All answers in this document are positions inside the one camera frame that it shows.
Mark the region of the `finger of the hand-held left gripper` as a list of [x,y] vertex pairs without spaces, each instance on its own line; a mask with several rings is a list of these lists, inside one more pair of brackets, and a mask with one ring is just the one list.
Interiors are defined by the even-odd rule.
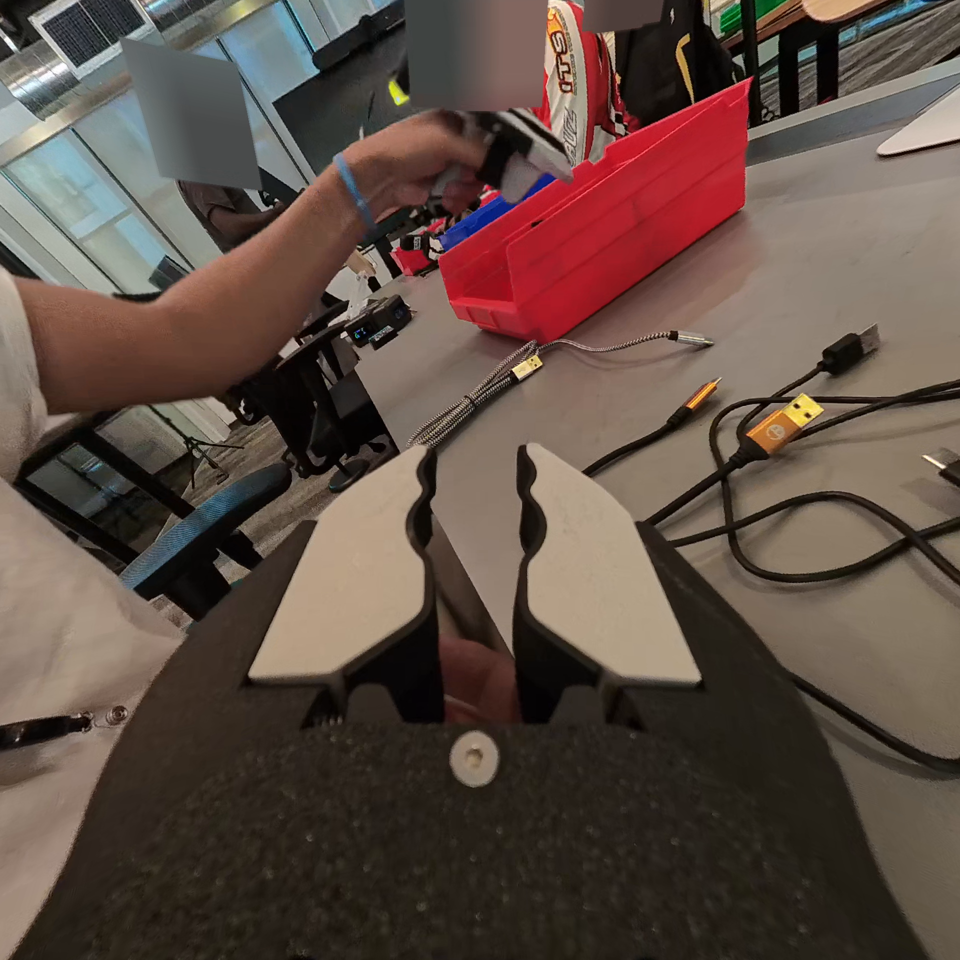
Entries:
[[495,113],[495,188],[517,205],[544,176],[571,184],[572,166],[563,143],[527,111]]

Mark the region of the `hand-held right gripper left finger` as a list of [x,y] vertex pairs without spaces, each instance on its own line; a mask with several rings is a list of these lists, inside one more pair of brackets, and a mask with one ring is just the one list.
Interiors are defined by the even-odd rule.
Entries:
[[322,687],[345,709],[388,691],[408,723],[443,721],[435,576],[428,546],[436,454],[412,446],[318,517],[247,671],[258,686]]

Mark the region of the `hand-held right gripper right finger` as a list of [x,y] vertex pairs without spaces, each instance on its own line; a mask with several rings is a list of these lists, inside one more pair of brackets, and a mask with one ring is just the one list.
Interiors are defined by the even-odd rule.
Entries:
[[536,442],[516,455],[522,559],[513,601],[520,712],[548,723],[570,690],[608,717],[625,690],[700,690],[703,676],[630,513]]

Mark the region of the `red plastic bin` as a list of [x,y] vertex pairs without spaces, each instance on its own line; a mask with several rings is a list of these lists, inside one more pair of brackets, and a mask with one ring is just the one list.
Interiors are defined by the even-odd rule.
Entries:
[[741,210],[752,80],[609,145],[438,259],[461,320],[548,342]]

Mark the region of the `person's left forearm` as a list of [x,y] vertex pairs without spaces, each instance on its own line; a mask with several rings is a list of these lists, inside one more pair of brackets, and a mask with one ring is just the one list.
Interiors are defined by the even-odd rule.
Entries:
[[302,328],[364,233],[336,161],[259,234],[149,303],[6,279],[3,354],[53,415],[222,394]]

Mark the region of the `blue plastic bin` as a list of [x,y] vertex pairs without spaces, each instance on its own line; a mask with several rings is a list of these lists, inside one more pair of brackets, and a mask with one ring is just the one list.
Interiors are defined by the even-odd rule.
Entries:
[[462,216],[461,219],[438,236],[441,251],[443,253],[452,251],[455,247],[514,210],[518,205],[518,202],[506,200],[499,191],[486,191],[479,197],[479,206],[476,209]]

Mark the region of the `blue wristband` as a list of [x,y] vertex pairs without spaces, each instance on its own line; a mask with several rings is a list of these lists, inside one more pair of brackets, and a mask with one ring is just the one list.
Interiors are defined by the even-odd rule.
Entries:
[[376,233],[378,228],[377,219],[371,209],[366,197],[358,186],[349,162],[342,151],[337,152],[332,165],[336,170],[339,179],[342,182],[347,194],[353,201],[354,209],[358,213],[364,226],[364,236],[370,237]]

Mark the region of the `black jacket yellow stripe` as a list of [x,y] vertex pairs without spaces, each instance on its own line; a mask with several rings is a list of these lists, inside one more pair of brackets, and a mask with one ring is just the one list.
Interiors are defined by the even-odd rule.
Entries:
[[664,1],[660,17],[615,34],[622,103],[639,127],[651,126],[745,80],[714,33],[710,5]]

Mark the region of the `black charger box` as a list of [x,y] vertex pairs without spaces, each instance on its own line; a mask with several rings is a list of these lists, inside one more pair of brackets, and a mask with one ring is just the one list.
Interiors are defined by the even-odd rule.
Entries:
[[356,348],[371,346],[378,350],[396,338],[413,317],[407,301],[400,294],[392,294],[370,301],[346,323],[343,334]]

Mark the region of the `person's white shirt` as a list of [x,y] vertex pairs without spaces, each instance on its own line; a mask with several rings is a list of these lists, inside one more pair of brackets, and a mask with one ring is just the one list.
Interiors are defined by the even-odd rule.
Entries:
[[123,726],[182,634],[14,488],[47,426],[32,333],[1,283],[1,721],[91,714],[93,727],[2,752],[1,948],[11,957],[55,886]]

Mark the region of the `white folding stand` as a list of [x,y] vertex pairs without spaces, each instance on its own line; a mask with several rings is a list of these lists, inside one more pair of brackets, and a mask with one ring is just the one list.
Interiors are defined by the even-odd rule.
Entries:
[[875,151],[886,160],[958,144],[959,86],[956,86],[925,107]]

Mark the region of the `ceiling vent grille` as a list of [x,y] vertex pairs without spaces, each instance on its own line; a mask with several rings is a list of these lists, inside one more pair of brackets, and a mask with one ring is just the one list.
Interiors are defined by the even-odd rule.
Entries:
[[28,19],[77,78],[107,66],[124,40],[142,41],[157,30],[138,1],[55,1]]

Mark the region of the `round silver ventilation duct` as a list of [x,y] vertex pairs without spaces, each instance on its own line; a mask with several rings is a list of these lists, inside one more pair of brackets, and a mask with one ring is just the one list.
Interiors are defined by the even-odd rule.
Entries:
[[70,66],[43,40],[2,60],[1,80],[14,99],[39,121],[76,100],[75,91],[80,86]]

